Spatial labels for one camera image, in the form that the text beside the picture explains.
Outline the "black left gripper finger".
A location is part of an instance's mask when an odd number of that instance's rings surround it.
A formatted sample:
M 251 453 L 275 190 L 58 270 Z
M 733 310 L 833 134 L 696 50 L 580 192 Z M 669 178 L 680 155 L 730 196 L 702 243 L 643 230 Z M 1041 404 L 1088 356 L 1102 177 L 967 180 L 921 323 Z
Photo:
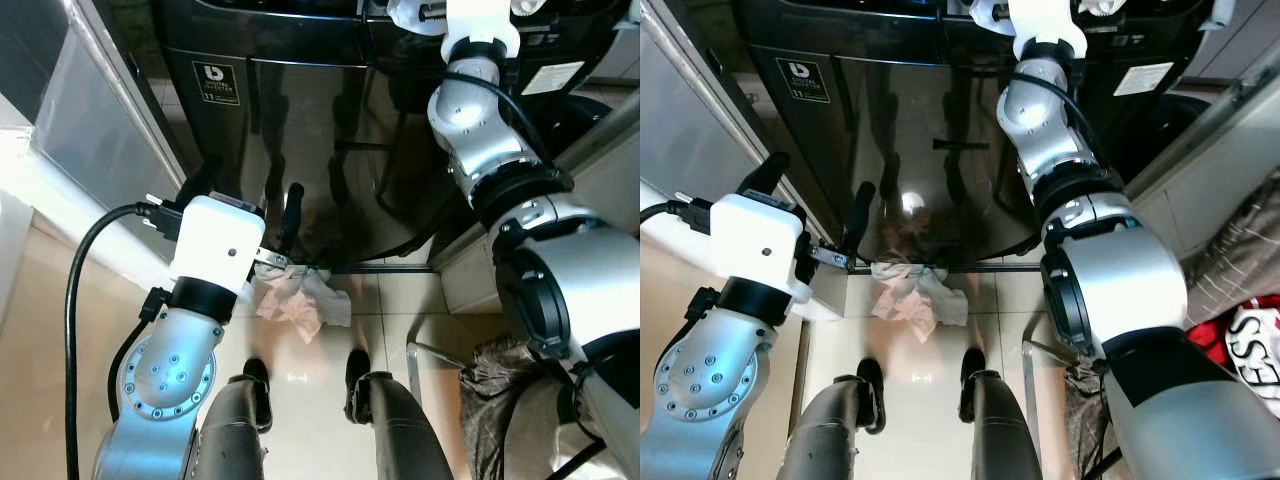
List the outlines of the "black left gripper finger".
M 292 183 L 285 192 L 285 207 L 282 214 L 280 252 L 291 253 L 300 233 L 302 221 L 302 200 L 305 188 L 301 183 Z
M 859 259 L 858 248 L 867 232 L 870 202 L 874 197 L 876 186 L 872 182 L 860 183 L 854 195 L 845 220 L 845 252 L 850 259 Z
M 196 196 L 207 195 L 214 189 L 216 178 L 221 170 L 223 160 L 219 157 L 206 157 L 193 175 L 183 183 L 183 200 L 191 201 Z
M 739 186 L 739 195 L 746 196 L 749 192 L 772 196 L 790 165 L 790 156 L 782 152 L 771 154 L 764 163 L 746 174 Z

